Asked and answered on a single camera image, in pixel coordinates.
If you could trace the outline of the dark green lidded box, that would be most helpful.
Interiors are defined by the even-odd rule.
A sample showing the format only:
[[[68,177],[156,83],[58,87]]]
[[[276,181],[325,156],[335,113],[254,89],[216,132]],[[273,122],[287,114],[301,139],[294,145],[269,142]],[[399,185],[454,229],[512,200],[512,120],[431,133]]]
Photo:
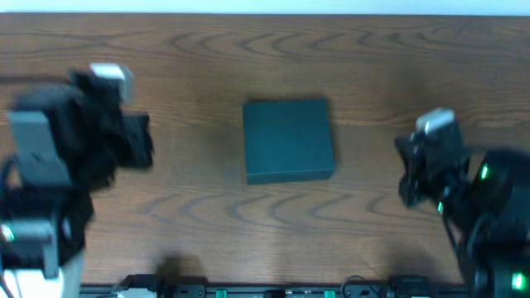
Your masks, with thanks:
[[[249,185],[328,180],[335,173],[326,99],[246,103],[242,116]]]

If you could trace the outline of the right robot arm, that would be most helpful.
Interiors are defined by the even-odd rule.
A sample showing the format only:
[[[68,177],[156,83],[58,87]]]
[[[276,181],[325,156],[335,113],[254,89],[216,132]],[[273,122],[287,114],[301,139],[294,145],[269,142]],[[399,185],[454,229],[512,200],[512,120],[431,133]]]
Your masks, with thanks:
[[[511,147],[476,148],[458,123],[395,139],[404,165],[398,192],[408,208],[438,208],[460,273],[473,297],[529,295],[529,154]]]

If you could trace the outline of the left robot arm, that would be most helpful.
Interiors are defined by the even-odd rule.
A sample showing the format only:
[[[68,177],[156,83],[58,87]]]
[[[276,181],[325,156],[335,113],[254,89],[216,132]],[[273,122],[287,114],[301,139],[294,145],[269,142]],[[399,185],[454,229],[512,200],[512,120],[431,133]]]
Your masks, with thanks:
[[[91,195],[118,169],[153,163],[148,115],[123,111],[133,81],[126,67],[95,63],[13,99],[16,152],[1,164],[2,296],[80,294]]]

